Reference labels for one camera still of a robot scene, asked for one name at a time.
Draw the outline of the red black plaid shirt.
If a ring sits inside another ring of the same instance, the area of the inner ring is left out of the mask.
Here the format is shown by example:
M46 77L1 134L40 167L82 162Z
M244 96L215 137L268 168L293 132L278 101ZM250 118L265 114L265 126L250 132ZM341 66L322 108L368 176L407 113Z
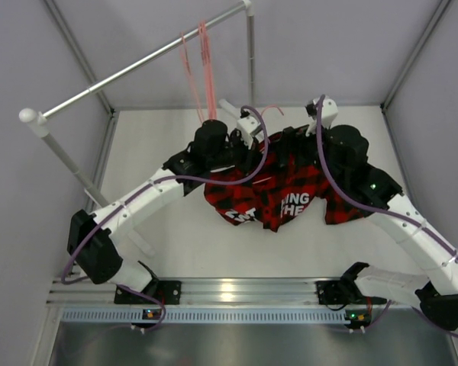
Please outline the red black plaid shirt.
M288 165L280 168L276 145L281 137L281 132L269 137L265 165L252 180L242 185L205 185L205 200L224 220L234 226L259 221L265 230L276 233L280 226L302 214L315 198L325 201L327 225L363 217L334 191L323 172L313 165L298 165L293 152Z

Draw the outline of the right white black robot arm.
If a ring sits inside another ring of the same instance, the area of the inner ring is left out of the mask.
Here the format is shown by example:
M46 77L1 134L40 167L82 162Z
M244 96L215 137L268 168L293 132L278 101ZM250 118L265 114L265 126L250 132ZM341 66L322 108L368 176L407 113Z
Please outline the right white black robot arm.
M332 285L347 304L377 297L409 305L445 331L458 329L458 250L418 212L402 187L368 162L368 140L357 128L339 125L309 133L287 127L274 145L280 163L296 162L323 173L332 190L381 228L422 270L386 271L356 262Z

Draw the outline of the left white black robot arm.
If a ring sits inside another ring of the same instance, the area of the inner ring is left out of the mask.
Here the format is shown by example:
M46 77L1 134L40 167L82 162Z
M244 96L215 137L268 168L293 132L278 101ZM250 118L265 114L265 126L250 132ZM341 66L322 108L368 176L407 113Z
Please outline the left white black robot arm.
M67 252L93 284L112 283L152 295L158 279L141 261L123 258L118 244L134 227L161 208L192 193L199 186L221 187L214 170L242 165L249 181L263 167L268 143L264 122L246 115L234 130L220 120L207 120L181 152L168 158L155 174L122 198L91 213L79 210L71 219Z

